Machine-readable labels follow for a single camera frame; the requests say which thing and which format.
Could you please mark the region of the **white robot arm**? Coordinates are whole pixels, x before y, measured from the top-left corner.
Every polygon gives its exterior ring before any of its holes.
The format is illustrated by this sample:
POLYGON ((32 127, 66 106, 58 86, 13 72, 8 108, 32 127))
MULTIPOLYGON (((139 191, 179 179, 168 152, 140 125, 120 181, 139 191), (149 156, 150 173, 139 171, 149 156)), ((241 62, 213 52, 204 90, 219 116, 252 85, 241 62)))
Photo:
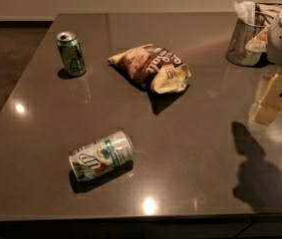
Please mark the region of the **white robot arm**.
POLYGON ((271 124, 282 114, 282 8, 275 9, 272 21, 245 45, 247 51, 265 52, 267 60, 277 66, 272 75, 258 84, 250 118, 260 124, 271 124))

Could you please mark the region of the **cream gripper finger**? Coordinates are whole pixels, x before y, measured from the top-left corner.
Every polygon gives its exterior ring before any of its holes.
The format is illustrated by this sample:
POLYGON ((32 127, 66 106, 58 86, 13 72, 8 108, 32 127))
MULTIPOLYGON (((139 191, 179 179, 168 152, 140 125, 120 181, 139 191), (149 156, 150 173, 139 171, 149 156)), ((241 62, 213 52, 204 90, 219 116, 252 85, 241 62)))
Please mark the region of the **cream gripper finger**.
POLYGON ((249 118, 259 124, 270 125, 282 113, 282 70, 259 81, 249 118))

